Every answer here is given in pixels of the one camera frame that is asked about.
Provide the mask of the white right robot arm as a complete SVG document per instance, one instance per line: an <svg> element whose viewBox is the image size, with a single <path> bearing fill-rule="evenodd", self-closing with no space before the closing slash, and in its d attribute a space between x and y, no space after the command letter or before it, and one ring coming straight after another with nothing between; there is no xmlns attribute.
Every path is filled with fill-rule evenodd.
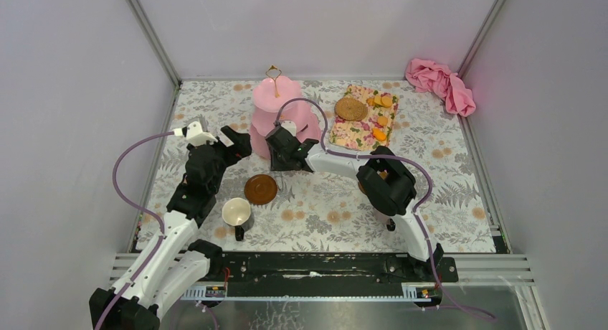
<svg viewBox="0 0 608 330"><path fill-rule="evenodd" d="M357 154L330 150L315 139L299 141L282 126L276 126L265 141L273 171L327 172L356 180L373 208L391 218L404 237L407 253L414 258L414 277L429 281L439 273L440 264L432 255L434 244L427 227L414 213L416 179L405 166L412 161L395 156L385 146Z"/></svg>

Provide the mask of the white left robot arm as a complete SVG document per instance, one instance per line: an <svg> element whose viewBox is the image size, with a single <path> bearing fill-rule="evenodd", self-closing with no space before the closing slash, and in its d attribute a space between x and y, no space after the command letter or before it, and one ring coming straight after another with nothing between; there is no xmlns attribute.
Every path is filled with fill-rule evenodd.
<svg viewBox="0 0 608 330"><path fill-rule="evenodd" d="M222 249L194 236L213 210L227 168L252 153L250 135L229 126L231 141L204 131L195 121L170 132L187 142L188 159L181 182L159 217L156 239L107 290L89 300L95 329L159 329L172 305L197 280L212 281L222 273Z"/></svg>

